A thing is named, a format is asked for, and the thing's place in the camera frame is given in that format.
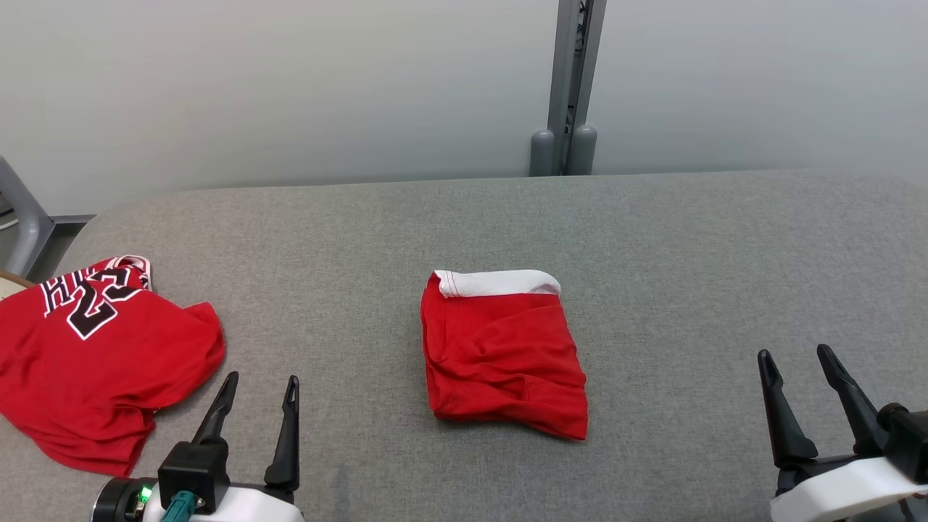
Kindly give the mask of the grey metal partition post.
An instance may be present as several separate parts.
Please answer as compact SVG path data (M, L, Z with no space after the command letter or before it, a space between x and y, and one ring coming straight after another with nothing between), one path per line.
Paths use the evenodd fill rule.
M559 0L547 127L531 136L530 176L591 175L599 133L587 122L608 0Z

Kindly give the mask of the red shorts with white stripes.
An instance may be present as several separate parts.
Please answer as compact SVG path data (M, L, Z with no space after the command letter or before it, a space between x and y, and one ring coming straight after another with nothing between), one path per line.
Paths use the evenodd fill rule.
M540 270L432 272L420 304L431 412L583 442L587 377L560 295Z

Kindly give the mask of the beige wooden board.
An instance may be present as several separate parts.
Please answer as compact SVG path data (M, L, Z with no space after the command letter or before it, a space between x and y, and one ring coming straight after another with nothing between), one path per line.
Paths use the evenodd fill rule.
M35 284L16 274L0 270L0 301L20 291L32 288Z

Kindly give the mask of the red Bulls 23 jersey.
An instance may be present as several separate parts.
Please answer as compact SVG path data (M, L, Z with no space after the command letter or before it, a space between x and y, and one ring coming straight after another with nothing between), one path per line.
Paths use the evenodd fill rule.
M103 259L0 300L0 414L80 471L132 472L155 415L223 357L213 306L157 294L145 257Z

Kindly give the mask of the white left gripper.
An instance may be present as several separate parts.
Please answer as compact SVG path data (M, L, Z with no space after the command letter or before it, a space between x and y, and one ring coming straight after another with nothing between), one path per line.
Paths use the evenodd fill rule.
M207 410L192 444L216 442L221 437L225 417L231 412L239 372L230 371ZM299 378L289 376L281 405L283 420L274 458L265 470L268 493L295 493L299 488ZM143 486L146 500L141 522L162 522L166 509L160 502L160 485ZM305 522L292 503L265 494L261 489L229 486L221 495L215 512L195 513L188 522Z

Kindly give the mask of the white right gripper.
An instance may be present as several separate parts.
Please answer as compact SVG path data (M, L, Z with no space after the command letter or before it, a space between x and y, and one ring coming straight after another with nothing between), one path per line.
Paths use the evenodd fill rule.
M882 455L888 432L879 425L877 410L856 380L850 376L833 349L819 344L816 356L835 390L854 435L853 452L862 457ZM816 444L809 439L783 393L784 380L772 354L757 353L763 406L768 420L768 435L774 465L785 470L790 465L805 465L819 456ZM795 488L770 501L772 522L835 522L874 512L900 501L928 494L928 484L911 481L885 458L855 460L806 479Z

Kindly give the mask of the grey metal frame leg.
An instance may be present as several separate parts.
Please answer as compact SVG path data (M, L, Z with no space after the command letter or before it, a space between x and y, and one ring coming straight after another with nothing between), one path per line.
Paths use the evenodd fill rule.
M19 235L7 260L6 271L27 278L42 254L55 224L2 156L0 192L10 202L19 219Z

